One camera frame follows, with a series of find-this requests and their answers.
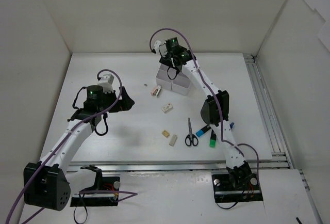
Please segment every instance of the white table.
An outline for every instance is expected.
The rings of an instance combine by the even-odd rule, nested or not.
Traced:
[[[229,120],[235,123],[233,135],[236,142],[252,145],[261,160],[270,160],[269,140],[266,138],[242,54],[202,53],[196,56],[209,78],[221,90],[229,92]],[[78,90],[82,86],[96,84],[97,72],[106,68],[116,71],[121,77],[135,105],[130,111],[110,114],[109,133],[103,137],[92,134],[82,144],[74,162],[134,164],[224,161],[220,146],[215,149],[209,147],[210,132],[200,138],[198,147],[188,148],[184,143],[188,134],[188,117],[193,132],[205,125],[200,116],[205,97],[199,90],[193,87],[186,97],[167,90],[163,90],[159,98],[150,95],[156,84],[155,76],[159,66],[159,57],[152,53],[73,54],[42,154],[52,148],[66,129],[66,120],[74,112],[71,105]],[[118,89],[116,80],[113,85]],[[86,93],[82,92],[77,105],[82,106],[85,99]],[[164,114],[161,107],[169,102],[174,109]],[[103,122],[97,128],[103,132]],[[163,130],[178,136],[174,147],[169,146],[170,138],[162,136]],[[248,160],[255,161],[252,150],[242,150]]]
[[[239,203],[226,211],[214,202],[210,172],[122,173],[121,190],[138,196],[117,207],[88,207],[86,224],[298,224],[296,217],[303,224],[317,223],[297,170],[261,170],[260,184],[263,202]],[[25,205],[21,222],[38,209]],[[31,223],[74,223],[73,211],[69,204],[61,212],[44,210]],[[82,207],[76,217],[85,219]]]

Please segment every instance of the robotic arm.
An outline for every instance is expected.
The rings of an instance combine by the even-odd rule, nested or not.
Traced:
[[[152,52],[158,52],[161,56],[160,63],[183,72],[183,74],[192,81],[194,86],[204,93],[206,100],[201,110],[202,119],[206,124],[210,125],[217,137],[223,141],[220,142],[220,146],[224,151],[231,184],[235,189],[244,188],[251,178],[256,178],[256,175],[251,172],[245,158],[239,152],[239,149],[237,149],[236,142],[232,135],[228,122],[228,92],[221,91],[212,83],[212,81],[200,69],[198,61],[193,61],[191,52],[178,44],[176,37],[168,39],[165,42],[156,41]],[[223,131],[221,130],[221,125],[219,125],[221,120],[215,99],[212,96],[211,91],[205,86],[200,74],[212,91],[216,93],[216,98],[221,106]]]
[[[88,187],[97,189],[101,184],[102,171],[94,166],[83,167],[70,175],[66,175],[66,173],[73,156],[81,144],[95,131],[101,117],[91,118],[74,131],[71,130],[82,120],[107,109],[115,102],[117,97],[112,88],[112,82],[113,76],[106,74],[98,79],[97,85],[86,87],[87,99],[84,101],[84,107],[77,109],[68,120],[68,127],[62,137],[38,163],[29,163],[25,167],[24,185],[55,148],[71,133],[66,143],[57,150],[27,188],[24,194],[25,203],[61,211],[69,201],[70,195],[79,193]],[[134,105],[134,101],[128,96],[125,87],[122,87],[121,90],[122,99],[118,100],[110,109],[110,113],[130,110]]]

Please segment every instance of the white wall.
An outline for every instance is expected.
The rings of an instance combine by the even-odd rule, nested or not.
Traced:
[[[71,52],[147,52],[151,34],[171,27],[196,52],[256,54],[285,0],[44,1]]]
[[[330,223],[330,52],[317,36],[324,22],[303,0],[288,0],[257,61],[294,165]]]
[[[0,223],[4,223],[23,187],[24,167],[40,156],[70,54],[42,0],[0,0],[0,10]]]

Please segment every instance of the marker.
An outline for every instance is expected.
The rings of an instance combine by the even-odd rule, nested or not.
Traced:
[[[200,130],[198,130],[196,132],[196,136],[197,137],[201,137],[202,135],[204,135],[207,131],[209,131],[211,129],[210,125],[206,125],[205,127],[201,128]]]
[[[212,130],[211,138],[210,138],[210,147],[215,148],[216,147],[216,142],[217,142],[217,135]]]

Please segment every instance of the scissors blade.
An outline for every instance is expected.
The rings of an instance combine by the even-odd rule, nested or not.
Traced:
[[[192,129],[191,129],[191,122],[190,122],[190,118],[188,118],[188,129],[189,129],[189,136],[192,139]]]

